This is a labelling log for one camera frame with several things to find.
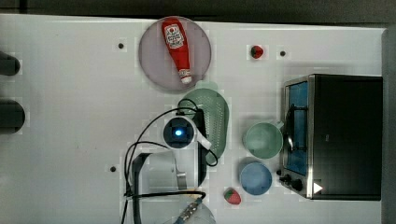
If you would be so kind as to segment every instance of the small red fruit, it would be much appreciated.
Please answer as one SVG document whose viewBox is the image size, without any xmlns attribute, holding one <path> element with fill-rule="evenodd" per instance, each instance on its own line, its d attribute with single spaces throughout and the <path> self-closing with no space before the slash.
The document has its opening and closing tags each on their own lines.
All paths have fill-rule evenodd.
<svg viewBox="0 0 396 224">
<path fill-rule="evenodd" d="M 260 58 L 264 54 L 264 50 L 260 46 L 253 46 L 250 50 L 250 55 L 254 59 Z"/>
<path fill-rule="evenodd" d="M 224 192 L 224 199 L 230 204 L 240 204 L 242 202 L 241 196 L 235 189 L 229 188 Z"/>
</svg>

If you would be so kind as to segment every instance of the blue light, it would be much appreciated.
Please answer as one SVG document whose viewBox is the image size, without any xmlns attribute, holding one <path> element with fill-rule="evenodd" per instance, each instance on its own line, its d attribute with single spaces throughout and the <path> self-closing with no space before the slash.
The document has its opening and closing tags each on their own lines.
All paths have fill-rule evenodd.
<svg viewBox="0 0 396 224">
<path fill-rule="evenodd" d="M 181 136 L 183 134 L 183 132 L 181 130 L 176 130 L 175 131 L 175 135 L 176 136 Z"/>
</svg>

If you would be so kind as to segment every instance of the pink plate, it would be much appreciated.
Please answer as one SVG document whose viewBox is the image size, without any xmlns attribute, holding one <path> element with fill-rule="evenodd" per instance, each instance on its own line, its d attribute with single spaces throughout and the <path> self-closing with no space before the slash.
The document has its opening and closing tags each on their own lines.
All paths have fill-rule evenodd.
<svg viewBox="0 0 396 224">
<path fill-rule="evenodd" d="M 186 90 L 204 79 L 211 60 L 209 39 L 195 22 L 176 17 L 183 25 L 190 51 L 192 82 L 181 83 L 176 66 L 165 46 L 161 25 L 165 18 L 154 22 L 143 34 L 139 44 L 139 62 L 148 79 L 167 90 Z"/>
</svg>

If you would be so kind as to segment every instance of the oven window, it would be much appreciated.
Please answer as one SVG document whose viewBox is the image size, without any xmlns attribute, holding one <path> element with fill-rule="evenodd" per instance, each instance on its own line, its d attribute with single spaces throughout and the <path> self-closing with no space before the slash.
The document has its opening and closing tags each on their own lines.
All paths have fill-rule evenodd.
<svg viewBox="0 0 396 224">
<path fill-rule="evenodd" d="M 308 83 L 302 82 L 290 86 L 289 91 L 289 108 L 292 106 L 297 108 L 308 106 Z M 294 110 L 293 125 L 293 149 L 288 149 L 288 157 L 286 169 L 289 169 L 300 175 L 306 175 L 306 137 L 307 137 L 307 111 Z"/>
</svg>

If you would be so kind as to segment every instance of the green colander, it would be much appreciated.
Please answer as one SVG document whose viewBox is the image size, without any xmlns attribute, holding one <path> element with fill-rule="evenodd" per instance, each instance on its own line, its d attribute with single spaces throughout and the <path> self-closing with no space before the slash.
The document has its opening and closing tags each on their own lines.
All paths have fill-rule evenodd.
<svg viewBox="0 0 396 224">
<path fill-rule="evenodd" d="M 226 145 L 230 110 L 227 102 L 217 92 L 216 83 L 199 81 L 195 86 L 195 90 L 187 93 L 183 99 L 194 101 L 198 108 L 204 110 L 206 138 L 212 143 L 212 148 L 210 149 L 220 158 Z M 194 105 L 188 101 L 181 102 L 180 106 L 194 107 Z M 193 113 L 187 114 L 187 117 L 192 119 Z M 214 163 L 216 159 L 212 154 L 208 153 L 206 155 L 206 161 L 208 163 Z"/>
</svg>

